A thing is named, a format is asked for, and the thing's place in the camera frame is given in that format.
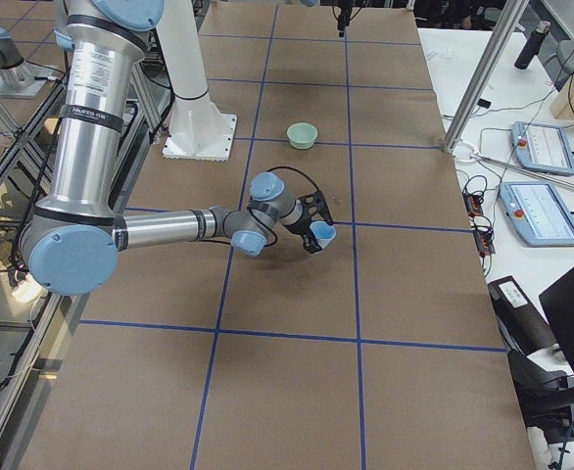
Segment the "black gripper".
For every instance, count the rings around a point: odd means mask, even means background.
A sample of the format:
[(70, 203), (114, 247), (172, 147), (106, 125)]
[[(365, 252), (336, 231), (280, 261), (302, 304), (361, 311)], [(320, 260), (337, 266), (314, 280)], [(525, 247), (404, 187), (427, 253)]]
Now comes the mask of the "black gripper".
[(284, 227), (292, 234), (299, 235), (303, 238), (303, 248), (309, 254), (316, 254), (322, 251), (317, 240), (311, 231), (311, 224), (333, 226), (335, 224), (331, 217), (314, 218), (311, 221), (311, 215), (307, 209), (293, 208), (284, 216)]

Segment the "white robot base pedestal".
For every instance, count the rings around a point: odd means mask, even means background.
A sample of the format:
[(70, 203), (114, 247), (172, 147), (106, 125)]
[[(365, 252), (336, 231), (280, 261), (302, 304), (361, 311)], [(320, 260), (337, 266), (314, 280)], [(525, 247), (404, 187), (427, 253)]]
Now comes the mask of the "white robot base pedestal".
[(192, 3), (165, 1), (157, 34), (174, 98), (164, 156), (226, 161), (237, 116), (221, 113), (211, 98)]

